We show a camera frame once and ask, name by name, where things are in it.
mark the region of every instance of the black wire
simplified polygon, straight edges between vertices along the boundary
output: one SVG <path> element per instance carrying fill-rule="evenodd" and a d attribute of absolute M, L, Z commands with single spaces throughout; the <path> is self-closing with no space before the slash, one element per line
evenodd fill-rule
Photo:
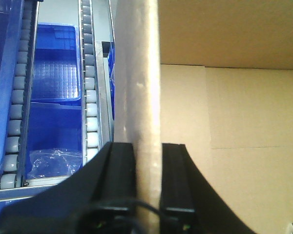
<path fill-rule="evenodd" d="M 127 224 L 129 224 L 136 234 L 147 234 L 141 223 L 133 217 L 126 217 L 126 216 L 117 216 L 115 220 L 121 220 Z"/>
<path fill-rule="evenodd" d="M 88 204 L 87 207 L 73 213 L 73 215 L 71 215 L 71 217 L 69 218 L 68 223 L 72 224 L 75 230 L 78 230 L 81 224 L 81 221 L 83 221 L 83 219 L 85 219 L 88 215 L 93 215 L 96 212 L 109 211 L 111 207 L 115 207 L 115 206 L 127 207 L 130 205 L 140 206 L 153 212 L 154 214 L 160 217 L 162 222 L 169 224 L 173 228 L 179 229 L 180 227 L 182 227 L 182 225 L 178 221 L 169 218 L 166 214 L 157 210 L 156 208 L 149 205 L 148 203 L 138 199 L 133 199 L 133 198 L 107 200 L 107 201 L 100 201 L 96 203 L 90 203 Z M 116 217 L 114 218 L 114 220 L 111 220 L 110 225 L 115 225 L 118 221 L 122 220 L 123 222 L 130 224 L 136 230 L 138 234 L 146 233 L 142 225 L 138 222 L 138 220 L 132 217 L 124 217 L 124 216 L 116 216 Z"/>

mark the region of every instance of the blue crate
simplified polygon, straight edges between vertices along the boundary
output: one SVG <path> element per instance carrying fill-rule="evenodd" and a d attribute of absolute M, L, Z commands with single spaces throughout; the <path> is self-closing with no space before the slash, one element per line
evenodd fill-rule
<path fill-rule="evenodd" d="M 73 25 L 39 24 L 32 102 L 81 104 L 78 30 Z"/>
<path fill-rule="evenodd" d="M 0 0 L 0 175 L 17 52 L 23 0 Z"/>
<path fill-rule="evenodd" d="M 111 42 L 108 57 L 109 85 L 111 91 L 112 116 L 115 118 L 115 44 Z"/>
<path fill-rule="evenodd" d="M 26 174 L 31 171 L 30 151 L 82 151 L 82 107 L 32 102 L 28 130 Z"/>

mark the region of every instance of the clear plastic bag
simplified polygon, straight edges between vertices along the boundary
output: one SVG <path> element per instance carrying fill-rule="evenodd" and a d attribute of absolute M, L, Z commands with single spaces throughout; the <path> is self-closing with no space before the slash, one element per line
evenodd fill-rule
<path fill-rule="evenodd" d="M 83 163 L 81 152 L 66 149 L 31 151 L 29 157 L 32 170 L 27 174 L 27 179 L 70 176 L 78 171 Z"/>

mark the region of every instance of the roller conveyor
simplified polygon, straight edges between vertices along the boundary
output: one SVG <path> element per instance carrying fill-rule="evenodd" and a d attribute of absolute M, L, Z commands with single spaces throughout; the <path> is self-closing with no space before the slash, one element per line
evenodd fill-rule
<path fill-rule="evenodd" d="M 40 124 L 33 125 L 32 119 L 37 116 L 37 112 L 30 114 L 33 110 L 44 107 L 44 105 L 56 107 L 56 109 L 58 107 L 64 110 L 71 109 L 74 113 L 80 110 L 79 125 L 81 125 L 82 135 L 79 141 L 83 154 L 83 165 L 90 161 L 106 142 L 111 141 L 111 120 L 109 119 L 111 113 L 108 113 L 109 100 L 107 97 L 109 96 L 106 94 L 109 88 L 106 86 L 104 75 L 102 43 L 94 39 L 92 2 L 84 0 L 80 1 L 79 5 L 80 25 L 76 41 L 79 43 L 77 43 L 77 49 L 80 58 L 77 59 L 76 71 L 81 74 L 81 99 L 78 104 L 80 107 L 75 104 L 72 104 L 71 107 L 64 107 L 62 103 L 59 103 L 61 106 L 56 103 L 50 106 L 42 103 L 31 105 L 31 102 L 37 102 L 36 95 L 32 96 L 32 88 L 36 88 L 36 85 L 33 85 L 34 69 L 36 69 L 37 75 L 37 65 L 34 64 L 35 48 L 40 48 L 36 47 L 39 2 L 16 0 L 11 5 L 11 14 L 14 12 L 15 15 L 14 18 L 10 16 L 10 20 L 19 17 L 19 22 L 13 28 L 14 32 L 17 32 L 15 37 L 17 44 L 10 45 L 15 50 L 15 61 L 9 61 L 7 64 L 9 67 L 11 64 L 15 64 L 15 66 L 10 68 L 10 74 L 13 77 L 13 80 L 10 80 L 11 95 L 5 101 L 5 106 L 9 103 L 9 110 L 6 113 L 7 124 L 1 130 L 4 140 L 2 140 L 3 144 L 0 144 L 2 145 L 0 209 L 8 203 L 40 193 L 68 177 L 66 175 L 48 178 L 27 177 L 29 151 L 33 150 L 32 147 L 35 145 L 32 140 L 32 127 Z"/>

